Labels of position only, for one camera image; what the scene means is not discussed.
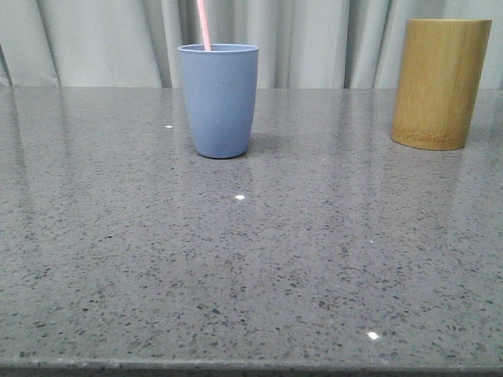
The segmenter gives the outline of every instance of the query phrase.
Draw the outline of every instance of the quartz countertop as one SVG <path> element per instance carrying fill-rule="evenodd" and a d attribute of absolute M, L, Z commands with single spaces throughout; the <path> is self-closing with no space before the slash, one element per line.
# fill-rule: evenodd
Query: quartz countertop
<path fill-rule="evenodd" d="M 1 88 L 0 375 L 503 375 L 503 91 L 451 152 L 394 99 L 259 90 L 217 160 L 181 90 Z"/>

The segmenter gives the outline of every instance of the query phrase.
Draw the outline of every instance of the straw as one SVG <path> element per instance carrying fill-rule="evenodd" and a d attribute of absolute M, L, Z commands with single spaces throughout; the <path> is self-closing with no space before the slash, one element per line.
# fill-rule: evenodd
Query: straw
<path fill-rule="evenodd" d="M 204 50 L 211 51 L 210 31 L 208 30 L 207 27 L 207 17 L 206 17 L 206 9 L 204 8 L 204 0 L 197 0 L 197 11 L 199 13 L 201 30 L 203 31 Z"/>

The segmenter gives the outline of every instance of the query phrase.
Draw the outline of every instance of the bamboo cup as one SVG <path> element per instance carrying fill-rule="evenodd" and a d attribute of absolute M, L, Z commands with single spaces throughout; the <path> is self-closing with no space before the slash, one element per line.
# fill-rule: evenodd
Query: bamboo cup
<path fill-rule="evenodd" d="M 466 143 L 491 20 L 407 20 L 391 139 L 431 150 Z"/>

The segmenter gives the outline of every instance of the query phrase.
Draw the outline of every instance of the speckled stone surface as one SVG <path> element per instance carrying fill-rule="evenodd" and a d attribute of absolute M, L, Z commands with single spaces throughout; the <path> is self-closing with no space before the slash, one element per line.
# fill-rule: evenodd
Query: speckled stone surface
<path fill-rule="evenodd" d="M 503 91 L 452 152 L 394 98 L 260 90 L 214 160 L 180 90 L 1 88 L 0 375 L 503 375 Z"/>

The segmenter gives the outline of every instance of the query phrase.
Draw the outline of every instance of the cup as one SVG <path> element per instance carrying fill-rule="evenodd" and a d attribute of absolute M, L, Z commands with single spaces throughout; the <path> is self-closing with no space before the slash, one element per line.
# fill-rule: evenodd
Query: cup
<path fill-rule="evenodd" d="M 453 150 L 466 144 L 491 20 L 407 20 L 391 139 Z"/>
<path fill-rule="evenodd" d="M 196 150 L 228 159 L 245 153 L 257 90 L 259 48 L 214 44 L 178 47 L 185 109 Z"/>

